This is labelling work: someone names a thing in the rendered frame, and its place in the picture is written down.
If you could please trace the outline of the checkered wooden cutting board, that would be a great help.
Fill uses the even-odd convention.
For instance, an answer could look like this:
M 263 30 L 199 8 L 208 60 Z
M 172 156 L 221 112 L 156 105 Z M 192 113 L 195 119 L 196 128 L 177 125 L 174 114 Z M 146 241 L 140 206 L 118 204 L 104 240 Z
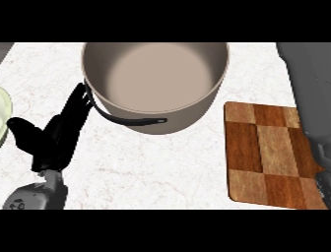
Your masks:
M 292 107 L 227 102 L 223 106 L 226 184 L 232 201 L 322 210 L 314 163 Z

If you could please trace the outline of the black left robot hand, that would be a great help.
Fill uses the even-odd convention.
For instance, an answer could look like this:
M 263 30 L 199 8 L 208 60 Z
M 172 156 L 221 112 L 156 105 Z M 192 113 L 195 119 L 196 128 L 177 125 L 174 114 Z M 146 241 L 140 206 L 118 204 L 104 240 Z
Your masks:
M 55 114 L 44 129 L 20 117 L 7 120 L 8 129 L 14 135 L 15 146 L 33 156 L 32 171 L 60 171 L 75 152 L 79 131 L 84 126 L 89 109 L 92 107 L 85 95 L 85 87 L 78 84 L 61 111 Z

